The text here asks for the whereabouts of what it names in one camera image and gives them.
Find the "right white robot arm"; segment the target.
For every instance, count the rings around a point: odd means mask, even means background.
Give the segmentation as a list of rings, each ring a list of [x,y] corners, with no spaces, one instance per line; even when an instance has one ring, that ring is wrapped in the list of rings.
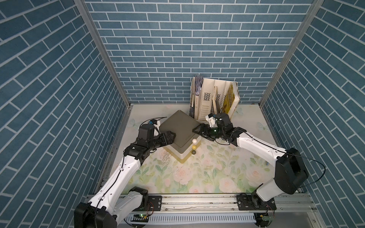
[[[255,208],[281,194],[293,195],[308,178],[303,157],[295,148],[284,149],[254,137],[247,130],[233,126],[226,113],[207,116],[208,124],[201,123],[192,132],[215,141],[220,138],[267,161],[275,169],[274,178],[261,184],[252,193]]]

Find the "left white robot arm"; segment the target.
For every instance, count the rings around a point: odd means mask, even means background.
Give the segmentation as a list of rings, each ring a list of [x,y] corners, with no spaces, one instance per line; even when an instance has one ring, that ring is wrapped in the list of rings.
[[[76,228],[116,228],[135,209],[148,205],[148,190],[132,188],[122,200],[119,197],[132,176],[152,151],[174,143],[176,134],[160,132],[160,122],[152,120],[139,127],[136,140],[124,150],[124,156],[105,185],[87,203],[74,211]]]

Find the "olive and cream drawer cabinet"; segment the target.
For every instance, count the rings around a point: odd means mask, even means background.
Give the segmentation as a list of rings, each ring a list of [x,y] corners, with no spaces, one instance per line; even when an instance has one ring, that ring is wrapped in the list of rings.
[[[198,148],[201,145],[202,137],[192,132],[199,125],[198,121],[181,110],[161,124],[161,132],[171,131],[176,134],[174,143],[165,146],[164,149],[178,162],[185,163],[192,155],[192,146],[196,145]],[[197,144],[192,143],[193,139],[197,140]]]

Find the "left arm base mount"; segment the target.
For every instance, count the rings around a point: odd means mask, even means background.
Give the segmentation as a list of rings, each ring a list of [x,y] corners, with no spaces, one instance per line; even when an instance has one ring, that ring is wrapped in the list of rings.
[[[142,195],[142,201],[140,206],[135,208],[133,211],[160,211],[162,206],[162,196],[161,195],[150,195],[147,189],[140,187],[133,187],[129,193],[137,192]]]

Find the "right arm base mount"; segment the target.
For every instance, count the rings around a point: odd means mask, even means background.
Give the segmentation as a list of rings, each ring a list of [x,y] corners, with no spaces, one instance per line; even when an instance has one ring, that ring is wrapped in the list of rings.
[[[238,204],[238,209],[240,211],[263,211],[263,210],[276,210],[275,197],[273,193],[269,193],[272,198],[264,201],[257,193],[258,189],[261,189],[263,184],[259,185],[251,193],[239,193],[236,195],[236,201]]]

